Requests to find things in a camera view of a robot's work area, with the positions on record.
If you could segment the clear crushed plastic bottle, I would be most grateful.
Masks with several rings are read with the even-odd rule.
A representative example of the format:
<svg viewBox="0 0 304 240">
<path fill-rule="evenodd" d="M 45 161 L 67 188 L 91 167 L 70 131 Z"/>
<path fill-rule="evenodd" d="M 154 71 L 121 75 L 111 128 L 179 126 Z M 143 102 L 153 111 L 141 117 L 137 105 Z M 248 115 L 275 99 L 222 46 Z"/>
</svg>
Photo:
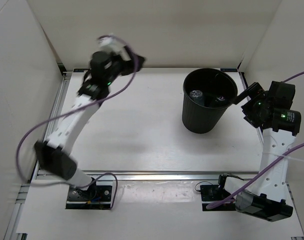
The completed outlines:
<svg viewBox="0 0 304 240">
<path fill-rule="evenodd" d="M 204 106 L 204 95 L 201 90 L 195 89 L 189 93 L 189 97 L 198 105 Z"/>
</svg>

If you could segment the blue label plastic bottle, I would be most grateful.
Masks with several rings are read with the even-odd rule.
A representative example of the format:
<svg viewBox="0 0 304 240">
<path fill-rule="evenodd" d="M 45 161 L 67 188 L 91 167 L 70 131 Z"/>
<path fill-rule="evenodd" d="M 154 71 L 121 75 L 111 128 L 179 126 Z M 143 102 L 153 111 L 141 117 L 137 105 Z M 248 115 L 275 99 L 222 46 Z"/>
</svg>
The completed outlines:
<svg viewBox="0 0 304 240">
<path fill-rule="evenodd" d="M 214 102 L 215 102 L 216 104 L 221 104 L 221 105 L 223 105 L 223 104 L 227 104 L 227 103 L 228 103 L 228 99 L 227 99 L 226 97 L 222 96 L 222 95 L 216 95 L 216 96 L 214 97 Z"/>
</svg>

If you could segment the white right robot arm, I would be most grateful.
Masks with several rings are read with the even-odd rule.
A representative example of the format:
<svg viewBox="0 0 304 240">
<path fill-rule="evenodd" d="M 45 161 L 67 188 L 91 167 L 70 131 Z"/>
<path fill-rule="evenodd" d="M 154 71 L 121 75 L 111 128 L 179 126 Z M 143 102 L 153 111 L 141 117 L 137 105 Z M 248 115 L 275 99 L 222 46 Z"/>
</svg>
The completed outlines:
<svg viewBox="0 0 304 240">
<path fill-rule="evenodd" d="M 301 113 L 291 109 L 295 95 L 293 84 L 273 81 L 269 90 L 255 82 L 234 100 L 244 98 L 244 119 L 262 129 L 263 152 L 259 173 L 253 183 L 247 182 L 234 197 L 236 211 L 275 222 L 292 216 L 293 207 L 286 203 L 285 178 L 290 150 L 299 133 Z"/>
</svg>

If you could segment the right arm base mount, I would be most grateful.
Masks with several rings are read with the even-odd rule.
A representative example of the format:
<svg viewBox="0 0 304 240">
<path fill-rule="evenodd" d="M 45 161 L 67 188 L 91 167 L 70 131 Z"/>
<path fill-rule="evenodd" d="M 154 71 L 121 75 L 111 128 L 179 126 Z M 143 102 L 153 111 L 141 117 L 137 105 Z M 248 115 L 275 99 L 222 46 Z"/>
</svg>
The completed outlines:
<svg viewBox="0 0 304 240">
<path fill-rule="evenodd" d="M 231 192 L 225 189 L 225 183 L 227 180 L 232 181 L 232 187 L 235 187 L 231 190 Z M 194 187 L 194 191 L 201 195 L 203 212 L 235 212 L 236 196 L 216 208 L 207 209 L 206 207 L 211 203 L 224 200 L 231 193 L 245 185 L 247 182 L 248 179 L 241 178 L 231 173 L 224 173 L 219 175 L 217 183 L 209 180 L 198 182 Z"/>
</svg>

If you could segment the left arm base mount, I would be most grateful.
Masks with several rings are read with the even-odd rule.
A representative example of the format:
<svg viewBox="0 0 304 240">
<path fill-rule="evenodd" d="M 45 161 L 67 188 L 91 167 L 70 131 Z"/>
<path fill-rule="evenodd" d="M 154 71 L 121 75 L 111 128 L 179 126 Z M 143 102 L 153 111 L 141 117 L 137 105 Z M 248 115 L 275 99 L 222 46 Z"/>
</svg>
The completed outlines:
<svg viewBox="0 0 304 240">
<path fill-rule="evenodd" d="M 112 181 L 97 181 L 87 190 L 69 187 L 65 209 L 67 210 L 110 210 L 113 203 Z"/>
</svg>

